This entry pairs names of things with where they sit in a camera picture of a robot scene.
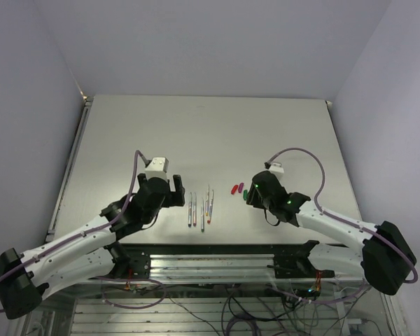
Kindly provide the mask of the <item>blue pen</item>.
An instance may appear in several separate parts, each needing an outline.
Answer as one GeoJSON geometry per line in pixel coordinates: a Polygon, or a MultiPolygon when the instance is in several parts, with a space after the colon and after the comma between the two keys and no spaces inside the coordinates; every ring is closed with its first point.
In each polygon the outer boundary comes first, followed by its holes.
{"type": "Polygon", "coordinates": [[[188,227],[193,226],[193,194],[190,192],[188,200],[188,227]]]}

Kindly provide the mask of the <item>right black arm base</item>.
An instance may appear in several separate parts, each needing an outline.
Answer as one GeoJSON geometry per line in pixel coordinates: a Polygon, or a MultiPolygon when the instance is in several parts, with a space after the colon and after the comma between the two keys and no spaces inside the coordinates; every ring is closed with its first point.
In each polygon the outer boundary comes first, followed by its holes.
{"type": "Polygon", "coordinates": [[[309,261],[309,254],[314,247],[319,247],[318,241],[309,240],[301,245],[287,245],[279,254],[274,254],[272,264],[268,269],[274,271],[276,279],[297,278],[333,278],[335,272],[326,268],[315,267],[309,261]]]}

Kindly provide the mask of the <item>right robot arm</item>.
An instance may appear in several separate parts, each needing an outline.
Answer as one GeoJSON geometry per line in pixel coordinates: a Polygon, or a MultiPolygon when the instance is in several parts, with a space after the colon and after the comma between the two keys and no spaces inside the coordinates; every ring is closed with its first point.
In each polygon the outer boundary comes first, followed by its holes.
{"type": "Polygon", "coordinates": [[[294,266],[303,277],[317,270],[331,270],[362,277],[375,290],[395,295],[417,263],[393,223],[376,225],[328,213],[310,197],[287,192],[270,171],[252,178],[246,203],[272,214],[278,223],[313,230],[339,242],[339,246],[312,244],[308,252],[299,255],[294,266]]]}

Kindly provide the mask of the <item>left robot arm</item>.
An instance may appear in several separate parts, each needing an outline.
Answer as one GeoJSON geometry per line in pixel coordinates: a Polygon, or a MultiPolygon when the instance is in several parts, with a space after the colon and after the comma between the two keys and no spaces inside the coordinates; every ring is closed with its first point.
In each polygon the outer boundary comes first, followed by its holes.
{"type": "Polygon", "coordinates": [[[134,270],[120,240],[155,221],[161,209],[182,207],[182,178],[136,178],[139,190],[109,204],[84,226],[50,243],[0,255],[0,313],[18,319],[62,289],[96,277],[123,277],[134,270]]]}

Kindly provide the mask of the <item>purple pen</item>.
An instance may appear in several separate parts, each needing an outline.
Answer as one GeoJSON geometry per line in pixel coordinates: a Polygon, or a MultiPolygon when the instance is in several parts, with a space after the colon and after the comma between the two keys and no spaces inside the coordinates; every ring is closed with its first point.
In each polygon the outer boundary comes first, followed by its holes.
{"type": "Polygon", "coordinates": [[[192,194],[192,226],[197,226],[197,194],[192,194]]]}

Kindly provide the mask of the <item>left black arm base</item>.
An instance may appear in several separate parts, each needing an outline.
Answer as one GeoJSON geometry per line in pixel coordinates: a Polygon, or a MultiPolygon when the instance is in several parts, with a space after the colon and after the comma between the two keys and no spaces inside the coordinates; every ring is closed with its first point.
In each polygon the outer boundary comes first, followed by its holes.
{"type": "Polygon", "coordinates": [[[111,255],[111,279],[147,279],[150,276],[150,256],[141,249],[119,242],[104,247],[111,255]]]}

